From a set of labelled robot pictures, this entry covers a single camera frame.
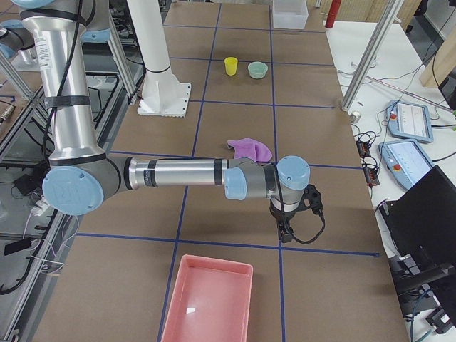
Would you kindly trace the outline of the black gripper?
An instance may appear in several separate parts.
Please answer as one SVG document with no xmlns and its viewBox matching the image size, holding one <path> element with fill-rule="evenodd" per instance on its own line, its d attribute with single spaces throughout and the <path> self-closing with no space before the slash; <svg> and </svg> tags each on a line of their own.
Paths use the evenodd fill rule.
<svg viewBox="0 0 456 342">
<path fill-rule="evenodd" d="M 279 228 L 279 240 L 282 243 L 289 243 L 292 241 L 292 231 L 290 230 L 290 222 L 294 215 L 300 209 L 300 203 L 284 204 L 278 199 L 271 199 L 269 211 L 276 219 L 277 227 Z"/>
</svg>

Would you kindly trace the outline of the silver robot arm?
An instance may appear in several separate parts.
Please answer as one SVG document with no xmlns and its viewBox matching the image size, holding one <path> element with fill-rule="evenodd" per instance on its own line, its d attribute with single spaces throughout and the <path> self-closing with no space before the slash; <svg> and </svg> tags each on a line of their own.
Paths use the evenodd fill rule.
<svg viewBox="0 0 456 342">
<path fill-rule="evenodd" d="M 19 51 L 27 51 L 35 46 L 34 38 L 21 20 L 10 19 L 1 22 L 1 53 L 7 59 Z"/>
<path fill-rule="evenodd" d="M 19 1 L 21 22 L 33 35 L 50 113 L 54 150 L 43 179 L 47 202 L 67 215 L 85 215 L 113 195 L 140 187 L 222 186 L 230 200 L 265 198 L 279 239 L 294 240 L 291 218 L 322 215 L 320 192 L 305 160 L 287 156 L 259 164 L 247 158 L 140 160 L 108 157 L 95 137 L 81 36 L 109 22 L 106 1 Z"/>
</svg>

